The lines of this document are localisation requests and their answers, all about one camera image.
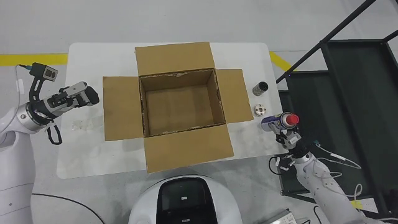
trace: red cap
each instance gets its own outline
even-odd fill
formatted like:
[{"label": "red cap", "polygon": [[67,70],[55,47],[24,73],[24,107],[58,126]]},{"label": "red cap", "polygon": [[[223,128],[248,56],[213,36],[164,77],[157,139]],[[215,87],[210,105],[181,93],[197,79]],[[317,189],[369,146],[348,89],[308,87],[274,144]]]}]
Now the red cap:
[{"label": "red cap", "polygon": [[286,122],[288,124],[298,124],[299,123],[299,117],[296,114],[289,115],[286,117]]}]

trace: gray floor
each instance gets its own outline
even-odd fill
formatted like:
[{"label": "gray floor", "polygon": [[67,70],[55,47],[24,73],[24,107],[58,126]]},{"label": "gray floor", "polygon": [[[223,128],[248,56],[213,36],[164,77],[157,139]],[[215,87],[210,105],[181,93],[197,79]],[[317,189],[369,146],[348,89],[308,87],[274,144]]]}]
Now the gray floor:
[{"label": "gray floor", "polygon": [[[264,42],[295,62],[364,0],[0,0],[0,54],[68,52],[74,42]],[[378,0],[337,37],[380,38],[398,28],[393,0]],[[398,49],[398,41],[391,47]],[[66,66],[43,95],[65,85]],[[300,67],[324,69],[316,54]],[[16,98],[11,67],[0,67],[0,116]],[[275,75],[282,70],[274,67]],[[32,81],[20,70],[25,90]],[[315,222],[312,204],[280,196],[268,157],[214,162],[147,175],[145,172],[61,180],[55,173],[57,147],[44,133],[32,137],[37,176],[34,192],[81,201],[107,224],[127,223],[140,193],[153,183],[180,174],[204,174],[225,184],[235,196],[245,224],[290,208],[300,223]],[[87,210],[58,199],[32,197],[36,223],[99,223]]]}]

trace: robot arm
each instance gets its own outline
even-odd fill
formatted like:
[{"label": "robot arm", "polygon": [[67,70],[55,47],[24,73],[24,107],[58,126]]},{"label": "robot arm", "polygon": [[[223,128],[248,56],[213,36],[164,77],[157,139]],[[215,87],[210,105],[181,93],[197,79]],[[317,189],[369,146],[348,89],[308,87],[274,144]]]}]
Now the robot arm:
[{"label": "robot arm", "polygon": [[290,165],[295,166],[298,181],[310,191],[331,224],[383,223],[366,218],[358,212],[331,176],[329,168],[300,142],[301,136],[295,131],[295,124],[289,126],[288,123],[283,123],[284,119],[278,120],[279,122],[265,123],[267,129],[263,129],[273,131],[277,136],[277,142],[289,150],[292,159]]},{"label": "robot arm", "polygon": [[35,161],[30,135],[73,108],[99,102],[97,93],[85,82],[61,88],[59,93],[40,100],[43,81],[54,81],[57,71],[38,63],[23,67],[35,76],[30,100],[0,119],[0,223],[33,223],[30,196]]}]

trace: metal cylinder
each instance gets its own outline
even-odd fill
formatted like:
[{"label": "metal cylinder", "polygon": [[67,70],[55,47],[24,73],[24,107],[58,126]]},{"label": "metal cylinder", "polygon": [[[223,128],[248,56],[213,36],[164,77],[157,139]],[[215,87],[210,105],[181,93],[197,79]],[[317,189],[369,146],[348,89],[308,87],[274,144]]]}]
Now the metal cylinder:
[{"label": "metal cylinder", "polygon": [[266,82],[259,82],[253,88],[253,95],[260,96],[267,90],[268,90],[268,84]]}]

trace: white table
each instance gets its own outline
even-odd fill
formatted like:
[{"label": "white table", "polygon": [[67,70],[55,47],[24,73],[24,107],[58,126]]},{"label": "white table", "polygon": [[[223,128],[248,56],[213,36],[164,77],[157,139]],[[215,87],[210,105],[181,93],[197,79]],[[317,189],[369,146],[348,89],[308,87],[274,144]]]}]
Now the white table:
[{"label": "white table", "polygon": [[[104,141],[103,76],[137,76],[135,48],[159,44],[72,44],[69,48],[66,85],[85,81],[99,94],[99,103],[62,116],[63,144],[59,148],[57,175],[62,179],[145,170],[144,139]],[[211,43],[216,68],[241,68],[250,105],[266,107],[266,116],[281,113],[279,94],[266,44]],[[259,82],[269,89],[254,96]],[[228,124],[234,157],[242,159],[285,152],[273,133],[260,127],[260,117]]]}]

